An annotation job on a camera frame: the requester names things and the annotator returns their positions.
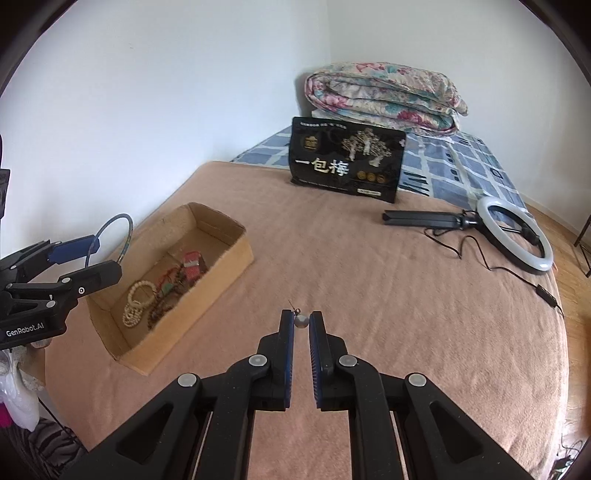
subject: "cardboard box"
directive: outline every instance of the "cardboard box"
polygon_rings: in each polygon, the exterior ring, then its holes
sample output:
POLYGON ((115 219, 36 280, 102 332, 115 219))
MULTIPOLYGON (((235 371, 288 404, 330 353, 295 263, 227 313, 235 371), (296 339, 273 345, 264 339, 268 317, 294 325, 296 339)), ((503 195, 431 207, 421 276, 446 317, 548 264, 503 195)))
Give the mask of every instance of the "cardboard box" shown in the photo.
POLYGON ((253 260, 240 223, 199 203, 183 205, 134 236, 119 283, 87 298, 90 318, 115 360, 148 375, 253 260), (153 330, 148 329, 146 315, 138 325, 124 326, 122 315, 132 285, 138 280, 157 284, 191 250, 202 253, 207 273, 153 330))

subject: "metal ball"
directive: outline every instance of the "metal ball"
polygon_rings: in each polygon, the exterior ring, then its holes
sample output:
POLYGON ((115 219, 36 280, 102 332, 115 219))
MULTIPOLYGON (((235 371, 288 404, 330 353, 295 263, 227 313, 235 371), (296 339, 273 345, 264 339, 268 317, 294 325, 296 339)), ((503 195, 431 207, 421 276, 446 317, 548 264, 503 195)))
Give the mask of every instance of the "metal ball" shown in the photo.
POLYGON ((299 313, 295 316, 294 324, 298 328, 306 328, 310 323, 310 317, 304 315, 303 313, 299 313))

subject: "pink cloth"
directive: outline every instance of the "pink cloth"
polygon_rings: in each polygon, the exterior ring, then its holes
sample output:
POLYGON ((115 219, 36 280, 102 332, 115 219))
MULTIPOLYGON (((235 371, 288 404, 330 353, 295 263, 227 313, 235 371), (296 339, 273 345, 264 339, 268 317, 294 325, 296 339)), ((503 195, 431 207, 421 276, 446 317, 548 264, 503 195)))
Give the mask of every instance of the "pink cloth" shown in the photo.
POLYGON ((6 405, 0 403, 0 428, 7 429, 10 425, 12 425, 12 417, 6 409, 6 405))
MULTIPOLYGON (((535 478, 547 477, 566 410, 568 357, 560 316, 513 276, 489 272, 421 229, 387 227, 385 208, 457 211, 399 192, 397 203, 290 184, 289 172, 231 163, 200 167, 141 228, 201 202, 246 226, 254 263, 149 377, 117 364, 84 302, 47 348, 47 388, 92 448, 184 372, 218 374, 275 332, 289 301, 321 310, 349 352, 389 375, 423 372, 535 478)), ((511 265, 482 235, 491 265, 511 265)), ((452 232, 448 244, 464 235, 452 232)), ((535 277, 558 296, 552 273, 535 277)), ((350 478, 346 413, 316 410, 308 332, 295 332, 286 413, 257 413, 250 478, 350 478)))

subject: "wooden floor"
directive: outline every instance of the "wooden floor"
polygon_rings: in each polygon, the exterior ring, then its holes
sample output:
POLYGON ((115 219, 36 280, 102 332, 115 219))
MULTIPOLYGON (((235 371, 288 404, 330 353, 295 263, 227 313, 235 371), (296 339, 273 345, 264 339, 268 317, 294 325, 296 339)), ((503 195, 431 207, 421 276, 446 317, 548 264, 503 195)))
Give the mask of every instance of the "wooden floor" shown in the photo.
POLYGON ((528 209, 554 251, 554 273, 569 345, 569 400, 563 443, 570 447, 578 442, 580 448, 581 440, 585 442, 591 436, 591 278, 584 276, 587 265, 581 250, 573 247, 576 235, 533 207, 528 209))

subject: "baseboard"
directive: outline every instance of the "baseboard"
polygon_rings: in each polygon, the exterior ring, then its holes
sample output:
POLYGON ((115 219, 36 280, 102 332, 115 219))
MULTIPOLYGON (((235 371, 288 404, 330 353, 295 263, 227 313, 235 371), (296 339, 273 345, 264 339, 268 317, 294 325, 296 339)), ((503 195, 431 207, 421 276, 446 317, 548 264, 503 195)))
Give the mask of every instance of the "baseboard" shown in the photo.
MULTIPOLYGON (((579 236, 579 233, 581 233, 580 229, 577 229, 576 227, 574 227, 570 223, 566 222, 564 219, 562 219, 561 217, 556 215, 552 210, 546 208, 543 205, 540 205, 538 202, 536 202, 535 200, 532 200, 527 195, 523 195, 522 193, 520 193, 519 195, 521 195, 521 199, 527 205, 531 205, 536 210, 539 210, 543 214, 548 215, 550 218, 552 218, 552 220, 554 220, 555 222, 558 222, 560 225, 565 227, 567 230, 573 232, 576 236, 579 236)), ((585 235, 584 238, 585 238, 585 240, 589 240, 590 237, 591 237, 591 228, 589 229, 589 232, 587 233, 587 235, 585 235)))

